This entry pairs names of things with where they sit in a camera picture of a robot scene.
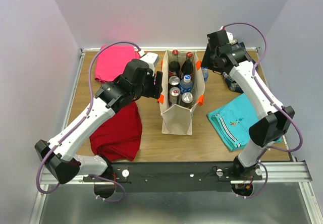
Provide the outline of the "black can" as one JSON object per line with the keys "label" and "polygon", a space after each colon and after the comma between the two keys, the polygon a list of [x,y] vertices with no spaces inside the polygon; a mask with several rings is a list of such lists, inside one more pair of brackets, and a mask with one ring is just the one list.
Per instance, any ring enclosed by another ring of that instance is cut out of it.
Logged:
{"label": "black can", "polygon": [[185,92],[181,95],[179,105],[185,108],[191,108],[193,103],[193,95],[191,92]]}

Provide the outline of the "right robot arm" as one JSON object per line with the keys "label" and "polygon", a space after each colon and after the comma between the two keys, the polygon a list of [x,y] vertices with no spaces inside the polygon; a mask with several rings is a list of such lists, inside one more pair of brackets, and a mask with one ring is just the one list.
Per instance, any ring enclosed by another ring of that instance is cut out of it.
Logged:
{"label": "right robot arm", "polygon": [[230,33],[224,29],[208,34],[201,65],[229,74],[241,87],[257,114],[258,122],[249,128],[249,142],[233,160],[232,174],[242,180],[256,169],[265,151],[286,134],[295,111],[291,106],[283,106],[270,92],[255,70],[252,57],[244,48],[234,49],[230,37]]}

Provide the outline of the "black can front table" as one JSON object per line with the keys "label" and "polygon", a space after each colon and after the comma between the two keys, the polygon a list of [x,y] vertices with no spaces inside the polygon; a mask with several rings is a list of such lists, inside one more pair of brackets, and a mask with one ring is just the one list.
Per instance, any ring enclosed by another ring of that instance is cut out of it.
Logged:
{"label": "black can front table", "polygon": [[168,80],[169,88],[179,87],[179,84],[180,84],[180,78],[177,76],[171,76]]}

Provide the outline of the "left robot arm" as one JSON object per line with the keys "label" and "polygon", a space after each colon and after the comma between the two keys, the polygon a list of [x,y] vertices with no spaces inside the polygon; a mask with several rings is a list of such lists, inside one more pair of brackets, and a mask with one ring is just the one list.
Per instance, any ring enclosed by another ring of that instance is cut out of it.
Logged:
{"label": "left robot arm", "polygon": [[77,151],[123,107],[140,97],[160,97],[163,74],[155,70],[158,61],[158,55],[150,52],[132,59],[121,75],[101,85],[90,104],[65,129],[50,140],[35,144],[40,160],[59,184],[66,184],[78,175],[95,175],[101,181],[111,177],[111,163],[106,157],[81,156]]}

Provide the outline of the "silver can front table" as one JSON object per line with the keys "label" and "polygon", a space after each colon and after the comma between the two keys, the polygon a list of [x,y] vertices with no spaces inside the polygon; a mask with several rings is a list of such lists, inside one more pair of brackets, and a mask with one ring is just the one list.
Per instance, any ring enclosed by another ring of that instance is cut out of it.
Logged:
{"label": "silver can front table", "polygon": [[181,91],[178,87],[172,87],[169,90],[169,106],[178,104]]}

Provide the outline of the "clear water bottle blue label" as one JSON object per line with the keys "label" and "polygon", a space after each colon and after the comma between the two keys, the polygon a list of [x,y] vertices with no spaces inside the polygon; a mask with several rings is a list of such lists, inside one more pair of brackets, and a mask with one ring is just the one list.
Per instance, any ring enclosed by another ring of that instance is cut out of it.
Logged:
{"label": "clear water bottle blue label", "polygon": [[190,75],[185,75],[180,81],[179,89],[181,94],[191,92],[193,88],[193,82]]}

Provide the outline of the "beige canvas tote bag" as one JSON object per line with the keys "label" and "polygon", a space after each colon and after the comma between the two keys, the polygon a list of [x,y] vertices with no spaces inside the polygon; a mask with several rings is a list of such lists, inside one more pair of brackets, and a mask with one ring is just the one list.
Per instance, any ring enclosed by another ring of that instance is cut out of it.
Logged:
{"label": "beige canvas tote bag", "polygon": [[162,133],[173,135],[192,135],[192,118],[197,106],[204,104],[205,82],[202,73],[201,60],[197,52],[192,50],[193,62],[193,103],[189,108],[182,107],[178,104],[169,105],[169,83],[168,69],[171,61],[172,50],[167,49],[161,62],[162,92],[157,100],[160,108],[160,115],[163,119]]}

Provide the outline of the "cola glass bottle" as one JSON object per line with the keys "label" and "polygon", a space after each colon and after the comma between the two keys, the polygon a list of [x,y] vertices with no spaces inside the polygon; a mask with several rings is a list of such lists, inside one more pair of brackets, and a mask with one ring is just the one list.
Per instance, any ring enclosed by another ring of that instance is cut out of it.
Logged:
{"label": "cola glass bottle", "polygon": [[177,76],[179,77],[180,75],[180,64],[178,61],[178,50],[174,49],[172,51],[172,55],[169,61],[169,78],[172,76]]}

